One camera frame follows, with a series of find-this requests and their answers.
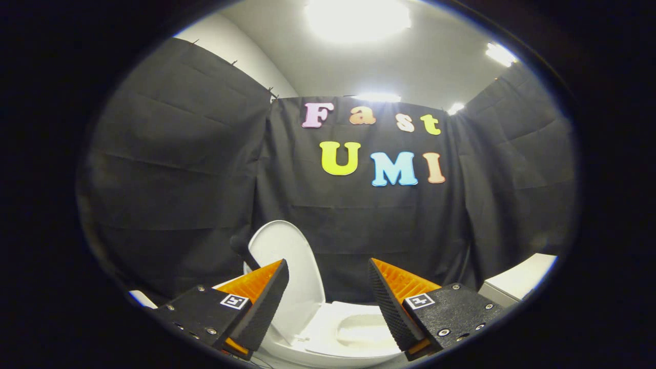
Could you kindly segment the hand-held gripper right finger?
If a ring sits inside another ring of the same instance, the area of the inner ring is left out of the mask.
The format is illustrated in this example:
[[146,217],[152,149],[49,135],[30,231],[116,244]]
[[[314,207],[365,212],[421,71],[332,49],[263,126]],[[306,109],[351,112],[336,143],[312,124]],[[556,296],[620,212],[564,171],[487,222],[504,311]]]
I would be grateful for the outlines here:
[[475,338],[507,313],[501,304],[461,283],[440,286],[375,258],[368,260],[368,280],[384,322],[408,361]]

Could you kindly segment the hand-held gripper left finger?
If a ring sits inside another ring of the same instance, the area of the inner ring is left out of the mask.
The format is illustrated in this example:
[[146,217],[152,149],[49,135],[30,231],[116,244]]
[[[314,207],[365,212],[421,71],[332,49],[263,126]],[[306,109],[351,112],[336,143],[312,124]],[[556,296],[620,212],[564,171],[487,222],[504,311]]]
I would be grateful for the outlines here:
[[250,360],[288,282],[288,262],[279,259],[217,288],[197,285],[154,309],[154,317],[205,346]]

